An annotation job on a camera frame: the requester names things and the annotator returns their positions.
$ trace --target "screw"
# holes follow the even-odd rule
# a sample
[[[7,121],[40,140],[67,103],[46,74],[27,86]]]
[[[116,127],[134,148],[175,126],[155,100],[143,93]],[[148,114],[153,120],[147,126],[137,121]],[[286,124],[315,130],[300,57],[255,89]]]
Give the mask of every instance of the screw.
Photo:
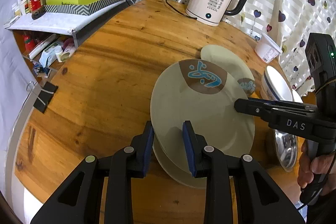
[[[204,150],[206,152],[213,152],[215,149],[211,145],[207,145],[204,147]]]
[[[134,148],[132,146],[127,146],[124,148],[125,153],[132,153],[134,151]]]
[[[246,154],[246,155],[243,156],[243,160],[244,160],[244,161],[248,161],[248,162],[250,162],[250,161],[252,160],[252,156]]]
[[[93,162],[93,161],[95,161],[95,156],[87,156],[86,158],[85,158],[85,161],[86,162],[88,162],[88,163],[91,163],[91,162]]]

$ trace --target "blue gripper pad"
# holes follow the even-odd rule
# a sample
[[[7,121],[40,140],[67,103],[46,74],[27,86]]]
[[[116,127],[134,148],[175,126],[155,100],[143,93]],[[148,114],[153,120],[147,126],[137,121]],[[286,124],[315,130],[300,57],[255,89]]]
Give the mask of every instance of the blue gripper pad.
[[[193,150],[193,146],[191,144],[191,140],[190,140],[185,122],[183,123],[183,126],[182,126],[182,137],[183,137],[185,152],[187,154],[189,171],[194,177],[196,176],[195,153]]]
[[[151,161],[151,155],[152,155],[152,146],[154,141],[154,129],[151,126],[149,129],[149,134],[147,137],[147,143],[145,146],[145,150],[143,152],[143,159],[142,159],[142,174],[145,177],[149,168],[149,163]]]

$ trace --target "red bottle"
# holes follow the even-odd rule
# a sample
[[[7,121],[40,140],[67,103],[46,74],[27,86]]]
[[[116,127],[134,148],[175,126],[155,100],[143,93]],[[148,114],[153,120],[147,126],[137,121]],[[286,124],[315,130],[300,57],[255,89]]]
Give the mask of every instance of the red bottle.
[[[31,50],[36,46],[34,39],[31,38],[29,34],[24,32],[23,39],[25,41],[25,47],[28,52],[31,52]]]

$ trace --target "kettle base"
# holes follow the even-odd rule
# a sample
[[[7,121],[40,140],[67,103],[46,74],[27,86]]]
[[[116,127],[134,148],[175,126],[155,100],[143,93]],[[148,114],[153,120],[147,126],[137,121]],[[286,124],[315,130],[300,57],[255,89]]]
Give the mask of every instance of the kettle base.
[[[213,22],[210,22],[210,21],[208,21],[208,20],[206,20],[206,19],[203,19],[203,18],[201,18],[201,17],[199,17],[199,16],[193,14],[191,11],[188,10],[188,8],[186,8],[185,13],[186,13],[187,15],[191,16],[191,17],[196,17],[197,21],[202,22],[202,23],[204,23],[204,24],[207,24],[207,25],[209,25],[209,26],[216,27],[216,26],[218,26],[218,24],[219,24],[219,23],[213,23]]]

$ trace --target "sleeve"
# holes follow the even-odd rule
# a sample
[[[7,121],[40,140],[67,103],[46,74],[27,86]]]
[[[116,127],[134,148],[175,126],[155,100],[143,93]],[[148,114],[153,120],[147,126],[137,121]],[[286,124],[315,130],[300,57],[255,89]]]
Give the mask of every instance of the sleeve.
[[[307,224],[329,224],[336,222],[336,190],[320,196],[307,210]]]

